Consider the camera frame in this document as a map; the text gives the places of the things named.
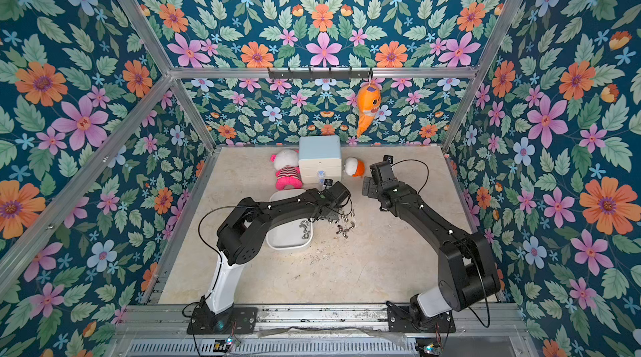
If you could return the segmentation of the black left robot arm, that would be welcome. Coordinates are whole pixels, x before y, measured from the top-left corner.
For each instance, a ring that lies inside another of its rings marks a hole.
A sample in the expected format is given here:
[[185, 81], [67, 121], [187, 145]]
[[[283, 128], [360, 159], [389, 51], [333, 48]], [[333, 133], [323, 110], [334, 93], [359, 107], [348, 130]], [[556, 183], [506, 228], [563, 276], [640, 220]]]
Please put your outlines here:
[[308, 189], [277, 201], [257, 202], [243, 198], [217, 230], [216, 246], [230, 265], [250, 262], [260, 252], [273, 228], [300, 219], [311, 222], [335, 220], [348, 204], [350, 191], [340, 182], [324, 190]]

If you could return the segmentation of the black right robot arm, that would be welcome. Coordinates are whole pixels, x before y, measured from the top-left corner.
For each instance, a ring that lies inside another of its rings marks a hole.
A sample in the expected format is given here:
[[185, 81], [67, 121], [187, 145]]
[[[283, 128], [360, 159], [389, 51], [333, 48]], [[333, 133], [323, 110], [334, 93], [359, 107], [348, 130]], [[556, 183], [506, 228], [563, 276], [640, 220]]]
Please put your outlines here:
[[492, 248], [484, 236], [447, 221], [422, 199], [418, 190], [400, 181], [392, 166], [388, 160], [372, 164], [372, 175], [364, 179], [362, 194], [377, 200], [382, 212], [409, 224], [437, 253], [437, 285], [412, 296], [412, 320], [431, 320], [465, 310], [499, 293], [500, 278]]

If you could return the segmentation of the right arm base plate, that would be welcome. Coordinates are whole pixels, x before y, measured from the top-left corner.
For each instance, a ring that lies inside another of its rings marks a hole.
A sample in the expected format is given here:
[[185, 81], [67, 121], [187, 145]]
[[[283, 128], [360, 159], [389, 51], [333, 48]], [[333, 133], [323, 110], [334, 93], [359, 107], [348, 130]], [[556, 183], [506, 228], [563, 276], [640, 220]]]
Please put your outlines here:
[[397, 333], [429, 333], [441, 335], [456, 332], [456, 325], [450, 313], [441, 313], [427, 317], [418, 305], [397, 305], [386, 302], [387, 323], [390, 332]]

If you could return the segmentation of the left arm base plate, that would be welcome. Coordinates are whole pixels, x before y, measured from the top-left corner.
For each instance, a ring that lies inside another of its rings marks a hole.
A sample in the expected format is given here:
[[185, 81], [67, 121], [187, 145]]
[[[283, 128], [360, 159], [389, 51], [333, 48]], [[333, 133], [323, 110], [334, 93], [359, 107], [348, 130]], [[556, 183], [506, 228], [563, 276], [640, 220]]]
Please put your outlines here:
[[248, 335], [254, 332], [258, 309], [230, 307], [219, 314], [207, 305], [198, 305], [190, 314], [188, 335]]

